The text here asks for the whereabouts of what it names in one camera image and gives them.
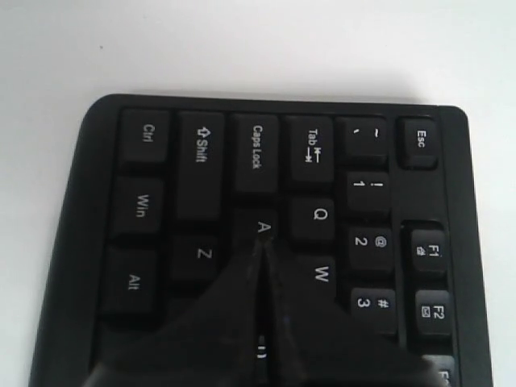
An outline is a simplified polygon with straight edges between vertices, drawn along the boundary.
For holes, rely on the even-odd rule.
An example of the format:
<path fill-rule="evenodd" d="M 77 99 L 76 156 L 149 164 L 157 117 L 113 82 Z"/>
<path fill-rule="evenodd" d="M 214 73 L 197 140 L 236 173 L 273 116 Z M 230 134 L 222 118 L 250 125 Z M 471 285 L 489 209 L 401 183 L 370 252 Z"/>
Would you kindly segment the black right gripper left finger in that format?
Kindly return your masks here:
<path fill-rule="evenodd" d="M 253 386 L 260 242 L 179 318 L 94 367 L 90 386 Z"/>

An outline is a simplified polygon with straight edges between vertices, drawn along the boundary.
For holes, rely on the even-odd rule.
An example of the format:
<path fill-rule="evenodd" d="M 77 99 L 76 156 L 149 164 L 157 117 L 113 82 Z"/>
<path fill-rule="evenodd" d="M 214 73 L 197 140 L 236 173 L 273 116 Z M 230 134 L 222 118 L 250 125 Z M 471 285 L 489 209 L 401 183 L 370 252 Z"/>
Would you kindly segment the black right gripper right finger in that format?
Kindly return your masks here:
<path fill-rule="evenodd" d="M 282 243 L 264 243 L 269 377 L 274 386 L 443 386 L 435 365 L 355 321 Z"/>

